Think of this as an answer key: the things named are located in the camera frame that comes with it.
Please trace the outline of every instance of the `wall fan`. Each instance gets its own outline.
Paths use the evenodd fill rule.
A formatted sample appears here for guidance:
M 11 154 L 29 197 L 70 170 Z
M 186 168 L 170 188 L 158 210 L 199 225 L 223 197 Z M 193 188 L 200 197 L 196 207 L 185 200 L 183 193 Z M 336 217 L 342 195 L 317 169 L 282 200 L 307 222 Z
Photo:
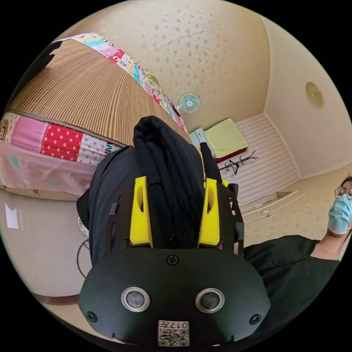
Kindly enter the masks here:
M 197 94 L 194 93 L 185 93 L 181 96 L 179 100 L 179 106 L 176 106 L 176 110 L 180 112 L 180 110 L 185 113 L 194 113 L 201 106 L 201 99 Z

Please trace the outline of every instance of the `floor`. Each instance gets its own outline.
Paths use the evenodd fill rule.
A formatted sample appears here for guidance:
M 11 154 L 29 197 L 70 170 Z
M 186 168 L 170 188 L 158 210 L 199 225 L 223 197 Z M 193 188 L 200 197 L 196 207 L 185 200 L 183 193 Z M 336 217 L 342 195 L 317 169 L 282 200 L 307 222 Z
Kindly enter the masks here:
M 53 297 L 79 294 L 84 278 L 76 256 L 85 237 L 77 219 L 75 202 L 35 199 L 0 190 L 1 236 L 32 293 Z M 85 247 L 79 262 L 86 275 L 91 262 Z

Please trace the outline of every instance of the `bed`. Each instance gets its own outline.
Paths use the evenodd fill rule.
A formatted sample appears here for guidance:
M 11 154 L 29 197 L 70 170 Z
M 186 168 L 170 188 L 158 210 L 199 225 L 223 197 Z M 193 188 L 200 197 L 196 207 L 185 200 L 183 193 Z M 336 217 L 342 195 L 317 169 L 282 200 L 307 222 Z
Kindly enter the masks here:
M 217 163 L 244 153 L 248 149 L 246 139 L 230 118 L 209 128 L 204 134 L 214 150 Z
M 81 196 L 107 154 L 133 145 L 143 116 L 161 118 L 190 142 L 157 79 L 104 37 L 66 38 L 54 54 L 1 121 L 0 182 L 7 190 Z

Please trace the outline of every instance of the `coat rack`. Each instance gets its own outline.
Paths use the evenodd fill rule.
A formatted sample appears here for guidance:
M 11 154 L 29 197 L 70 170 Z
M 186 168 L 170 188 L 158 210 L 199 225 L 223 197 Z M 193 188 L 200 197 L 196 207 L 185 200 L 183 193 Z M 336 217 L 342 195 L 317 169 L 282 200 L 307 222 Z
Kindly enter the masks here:
M 249 156 L 249 157 L 247 157 L 247 158 L 245 158 L 245 159 L 242 159 L 241 157 L 239 157 L 239 161 L 237 161 L 237 162 L 233 162 L 232 160 L 229 160 L 230 165 L 226 165 L 226 163 L 225 163 L 225 166 L 224 166 L 223 168 L 219 169 L 219 170 L 224 170 L 224 169 L 226 169 L 226 171 L 228 171 L 228 169 L 231 167 L 232 170 L 233 170 L 233 172 L 235 173 L 235 175 L 237 175 L 237 171 L 238 171 L 238 168 L 239 168 L 239 165 L 240 165 L 240 164 L 241 164 L 241 165 L 244 165 L 244 162 L 245 162 L 245 161 L 248 161 L 248 160 L 250 160 L 250 159 L 254 159 L 254 160 L 259 159 L 258 157 L 254 157 L 254 156 L 253 156 L 253 154 L 254 154 L 255 152 L 256 152 L 256 151 L 254 151 L 254 152 L 251 154 L 251 156 Z

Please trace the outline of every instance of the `qr code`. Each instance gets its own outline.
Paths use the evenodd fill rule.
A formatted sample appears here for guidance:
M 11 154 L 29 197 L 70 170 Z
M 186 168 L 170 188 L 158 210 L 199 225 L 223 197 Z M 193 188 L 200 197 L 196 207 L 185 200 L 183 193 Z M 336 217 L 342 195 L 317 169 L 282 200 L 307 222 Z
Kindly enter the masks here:
M 190 345 L 188 322 L 159 320 L 158 345 L 167 347 L 186 347 Z

